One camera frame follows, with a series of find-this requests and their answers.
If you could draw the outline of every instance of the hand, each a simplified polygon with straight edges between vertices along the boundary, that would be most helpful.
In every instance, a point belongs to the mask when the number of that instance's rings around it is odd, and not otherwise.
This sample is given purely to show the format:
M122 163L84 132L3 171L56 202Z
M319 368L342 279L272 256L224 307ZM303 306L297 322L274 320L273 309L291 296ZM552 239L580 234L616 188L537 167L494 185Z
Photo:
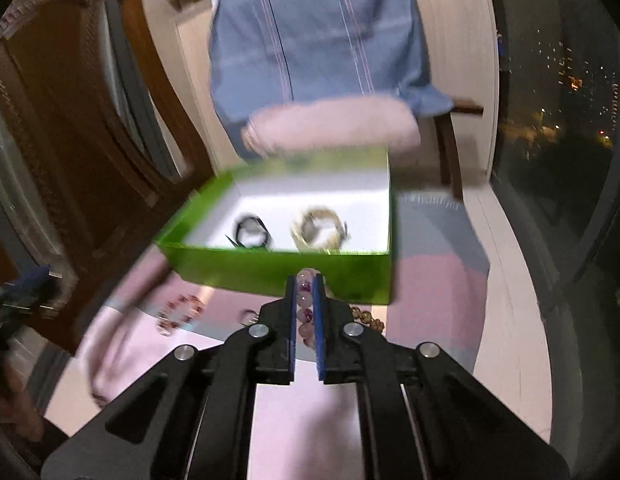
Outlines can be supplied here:
M23 383L9 364L4 365L5 381L10 397L0 394L0 423L13 424L16 433L32 442L43 436L43 420L34 409Z

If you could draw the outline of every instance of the white floor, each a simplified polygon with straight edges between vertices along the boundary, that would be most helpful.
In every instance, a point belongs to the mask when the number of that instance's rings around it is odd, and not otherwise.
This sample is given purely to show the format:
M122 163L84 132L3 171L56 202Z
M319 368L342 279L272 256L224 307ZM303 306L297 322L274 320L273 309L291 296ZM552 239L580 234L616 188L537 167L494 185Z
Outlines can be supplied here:
M545 440L552 423L550 362L525 260L490 186L464 190L465 206L490 259L483 337L474 374ZM88 385L72 360L46 417L74 434L96 413Z

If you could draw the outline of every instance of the black hair tie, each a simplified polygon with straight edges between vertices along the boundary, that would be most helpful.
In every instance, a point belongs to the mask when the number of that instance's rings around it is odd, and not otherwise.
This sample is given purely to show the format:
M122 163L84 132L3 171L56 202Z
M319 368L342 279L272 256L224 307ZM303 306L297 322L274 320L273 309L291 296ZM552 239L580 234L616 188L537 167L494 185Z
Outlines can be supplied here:
M241 240L243 234L261 235L261 241L256 244L245 245ZM228 235L225 236L234 247L242 247L244 249L267 249L272 238L267 230L263 220L258 216L245 216L236 223L234 229L234 240Z

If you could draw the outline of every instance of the green box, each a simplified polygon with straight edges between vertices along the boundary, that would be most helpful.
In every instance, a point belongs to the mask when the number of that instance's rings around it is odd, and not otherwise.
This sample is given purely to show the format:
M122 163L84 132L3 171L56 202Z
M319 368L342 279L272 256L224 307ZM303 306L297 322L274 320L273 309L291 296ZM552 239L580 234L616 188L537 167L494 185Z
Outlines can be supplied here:
M347 223L340 251L300 253L294 247L289 217L310 206L333 208ZM231 221L239 213L263 219L271 250L233 248L225 240L225 234L234 236ZM350 148L269 158L223 173L190 198L155 242L189 282L282 296L286 277L311 267L341 300L388 304L391 233L387 150Z

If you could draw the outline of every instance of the chair leg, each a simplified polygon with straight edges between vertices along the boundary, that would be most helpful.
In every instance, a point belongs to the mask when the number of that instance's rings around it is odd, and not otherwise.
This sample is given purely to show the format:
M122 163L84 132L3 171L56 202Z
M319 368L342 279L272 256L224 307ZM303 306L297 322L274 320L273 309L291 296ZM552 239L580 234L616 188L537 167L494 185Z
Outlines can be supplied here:
M452 116L447 113L434 118L439 143L439 161L441 166L441 182L452 185L452 196L463 201L463 185L461 181L461 166L459 153L456 148L455 128Z

